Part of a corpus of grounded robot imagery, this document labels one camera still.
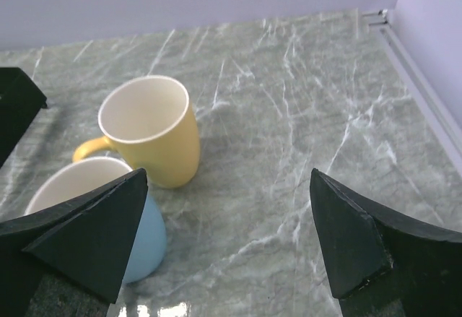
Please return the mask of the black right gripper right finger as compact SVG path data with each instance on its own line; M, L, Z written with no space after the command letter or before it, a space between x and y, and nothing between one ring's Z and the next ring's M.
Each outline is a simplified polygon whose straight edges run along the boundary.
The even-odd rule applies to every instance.
M313 219L343 316L460 316L461 233L416 220L313 169Z

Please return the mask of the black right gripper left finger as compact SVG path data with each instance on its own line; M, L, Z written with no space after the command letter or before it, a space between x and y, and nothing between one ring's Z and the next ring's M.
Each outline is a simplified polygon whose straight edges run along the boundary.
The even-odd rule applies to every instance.
M105 316L117 300L147 197L140 168L1 223L2 316Z

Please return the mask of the light blue ceramic mug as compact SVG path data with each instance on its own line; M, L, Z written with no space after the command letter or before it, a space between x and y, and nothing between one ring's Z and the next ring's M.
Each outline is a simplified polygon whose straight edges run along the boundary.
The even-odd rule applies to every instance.
M112 157L91 157L54 173L34 194L25 214L32 214L96 189L132 171ZM156 202L147 194L123 284L148 277L162 262L167 248L165 223Z

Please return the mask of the yellow ceramic mug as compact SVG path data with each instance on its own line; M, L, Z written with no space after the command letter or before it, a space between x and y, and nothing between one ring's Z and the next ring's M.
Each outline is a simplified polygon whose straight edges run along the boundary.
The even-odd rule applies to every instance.
M172 77L150 75L112 91L97 114L102 136L80 144L72 160L117 152L133 169L144 168L162 188L186 185L199 168L201 145L190 95Z

